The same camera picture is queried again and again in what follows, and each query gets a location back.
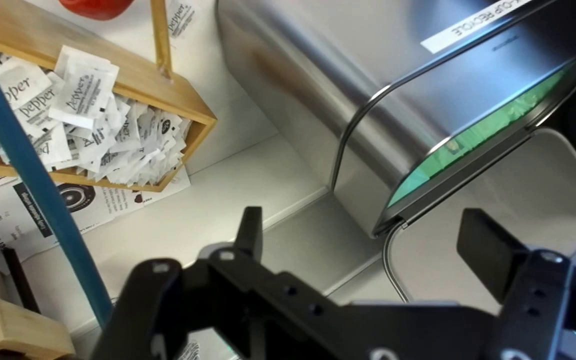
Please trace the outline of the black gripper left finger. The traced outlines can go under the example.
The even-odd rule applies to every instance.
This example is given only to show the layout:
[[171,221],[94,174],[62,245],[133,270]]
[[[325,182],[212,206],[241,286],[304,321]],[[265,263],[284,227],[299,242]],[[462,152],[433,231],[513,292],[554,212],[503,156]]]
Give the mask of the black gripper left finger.
[[262,257],[262,208],[259,206],[247,206],[241,213],[234,247],[249,255],[251,259]]

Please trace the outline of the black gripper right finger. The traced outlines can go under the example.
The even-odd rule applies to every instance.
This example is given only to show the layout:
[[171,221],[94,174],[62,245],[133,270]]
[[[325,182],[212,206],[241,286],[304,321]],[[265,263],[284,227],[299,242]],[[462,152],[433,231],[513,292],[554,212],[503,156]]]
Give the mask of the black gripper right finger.
[[496,302],[503,302],[529,249],[482,208],[462,212],[455,249]]

